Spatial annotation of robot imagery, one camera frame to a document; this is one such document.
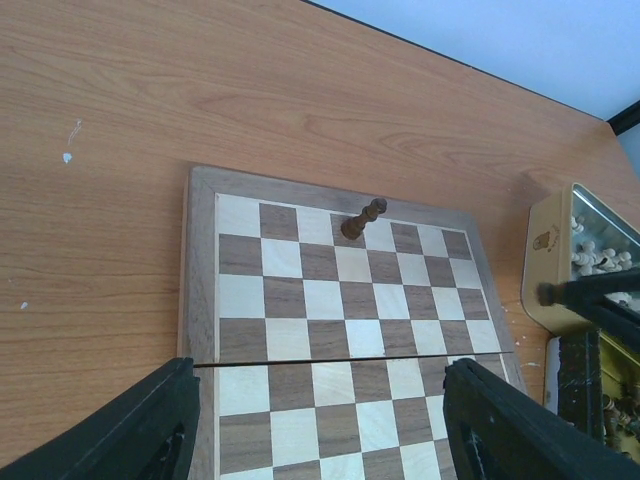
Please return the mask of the dark wooden chess piece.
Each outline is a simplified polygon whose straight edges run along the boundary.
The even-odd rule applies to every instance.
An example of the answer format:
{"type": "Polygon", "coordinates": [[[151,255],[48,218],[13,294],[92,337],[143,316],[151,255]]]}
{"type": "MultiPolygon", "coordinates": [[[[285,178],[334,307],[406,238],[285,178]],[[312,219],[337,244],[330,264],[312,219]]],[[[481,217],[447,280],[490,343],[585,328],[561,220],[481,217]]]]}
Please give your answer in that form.
{"type": "Polygon", "coordinates": [[[387,210],[387,200],[375,198],[357,216],[349,217],[341,224],[341,233],[348,240],[357,240],[368,223],[375,222],[387,210]]]}

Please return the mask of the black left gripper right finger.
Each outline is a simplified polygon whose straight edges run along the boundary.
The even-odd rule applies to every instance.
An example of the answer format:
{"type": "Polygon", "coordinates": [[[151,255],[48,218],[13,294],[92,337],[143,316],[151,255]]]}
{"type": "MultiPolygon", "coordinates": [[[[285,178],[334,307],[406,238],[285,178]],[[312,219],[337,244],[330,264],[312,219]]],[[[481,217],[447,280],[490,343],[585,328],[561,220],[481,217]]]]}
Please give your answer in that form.
{"type": "Polygon", "coordinates": [[[476,361],[445,369],[443,411],[459,479],[637,479],[639,465],[476,361]]]}

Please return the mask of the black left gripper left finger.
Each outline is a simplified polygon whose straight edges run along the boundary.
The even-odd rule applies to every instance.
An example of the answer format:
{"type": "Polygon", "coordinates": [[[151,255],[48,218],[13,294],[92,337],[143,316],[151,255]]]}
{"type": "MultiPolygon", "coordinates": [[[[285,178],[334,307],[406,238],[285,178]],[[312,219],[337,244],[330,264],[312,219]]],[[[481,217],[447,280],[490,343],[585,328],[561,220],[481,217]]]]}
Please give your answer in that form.
{"type": "Polygon", "coordinates": [[[174,358],[58,437],[1,469],[3,479],[186,479],[200,379],[174,358]]]}

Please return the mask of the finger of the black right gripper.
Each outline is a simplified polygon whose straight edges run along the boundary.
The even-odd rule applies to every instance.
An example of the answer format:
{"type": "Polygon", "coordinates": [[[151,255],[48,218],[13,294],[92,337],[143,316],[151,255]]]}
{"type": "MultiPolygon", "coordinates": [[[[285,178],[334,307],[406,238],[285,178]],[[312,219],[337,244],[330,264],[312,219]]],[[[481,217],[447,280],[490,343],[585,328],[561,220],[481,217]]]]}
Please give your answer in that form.
{"type": "Polygon", "coordinates": [[[562,305],[620,340],[639,344],[639,313],[610,298],[612,293],[638,293],[639,269],[581,277],[559,284],[539,283],[536,299],[543,307],[562,305]]]}

